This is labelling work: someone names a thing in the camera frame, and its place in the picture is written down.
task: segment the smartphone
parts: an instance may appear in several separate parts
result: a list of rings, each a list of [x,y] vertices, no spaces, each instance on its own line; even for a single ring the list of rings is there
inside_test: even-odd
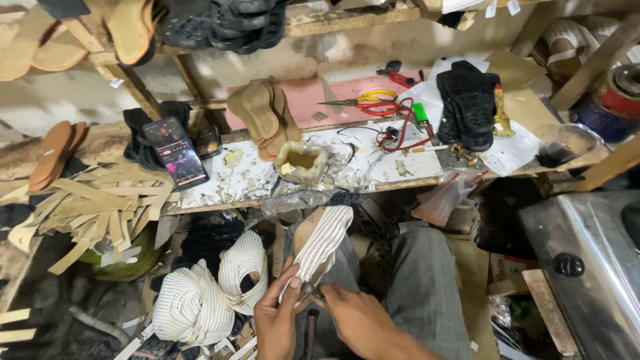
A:
[[[202,161],[177,118],[166,117],[145,124],[142,130],[179,190],[209,181]]]

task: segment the leg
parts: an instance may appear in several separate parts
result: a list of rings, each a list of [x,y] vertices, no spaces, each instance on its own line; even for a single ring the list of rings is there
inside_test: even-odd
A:
[[[296,225],[293,225],[287,230],[284,245],[285,259],[293,255],[293,232],[296,227]],[[348,235],[345,235],[338,249],[335,251],[335,264],[333,264],[331,270],[322,276],[321,281],[339,284],[343,288],[351,291],[359,291],[356,282],[359,264],[358,254],[356,254],[356,250],[353,248],[351,239],[349,239]],[[338,339],[335,332],[335,325],[329,313],[319,306],[312,304],[296,316],[296,352],[293,358],[297,360],[303,354],[305,330],[307,329],[307,310],[309,309],[320,310],[320,316],[318,316],[316,326],[314,359],[351,352],[349,347]]]
[[[447,359],[471,360],[454,258],[436,229],[407,231],[392,244],[394,280],[383,305],[402,330]]]

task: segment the plastic bag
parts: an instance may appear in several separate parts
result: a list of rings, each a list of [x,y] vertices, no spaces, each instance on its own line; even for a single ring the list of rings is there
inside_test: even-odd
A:
[[[488,170],[446,168],[440,184],[430,192],[418,195],[420,205],[411,214],[434,225],[445,226],[449,215],[460,205]]]

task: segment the scissors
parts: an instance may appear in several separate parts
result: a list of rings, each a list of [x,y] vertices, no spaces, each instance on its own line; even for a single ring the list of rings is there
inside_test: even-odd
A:
[[[393,99],[379,99],[377,97],[371,96],[376,94],[383,94],[392,96]],[[398,104],[396,104],[396,99],[398,95],[390,90],[372,90],[370,92],[366,92],[362,94],[362,96],[356,99],[347,99],[347,100],[338,100],[338,101],[326,101],[319,102],[318,104],[323,105],[343,105],[343,106],[357,106],[363,113],[377,116],[385,116],[385,115],[393,115],[398,110]],[[360,101],[377,101],[371,104],[360,104]],[[378,106],[390,106],[389,110],[384,111],[374,111],[369,110],[369,108],[377,108]]]

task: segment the label tag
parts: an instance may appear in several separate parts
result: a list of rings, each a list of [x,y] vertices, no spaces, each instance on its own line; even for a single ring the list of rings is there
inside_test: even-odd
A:
[[[124,79],[120,79],[120,78],[115,78],[113,80],[111,80],[111,82],[109,83],[109,85],[111,85],[112,88],[119,88],[120,85],[124,82]]]
[[[514,16],[518,12],[520,12],[520,4],[518,4],[518,0],[511,0],[507,3],[507,8],[509,8],[509,13],[511,16]]]
[[[498,0],[493,0],[491,4],[489,4],[489,7],[487,7],[486,11],[484,12],[484,17],[486,17],[487,19],[490,17],[494,17],[495,9],[497,7],[498,7]]]

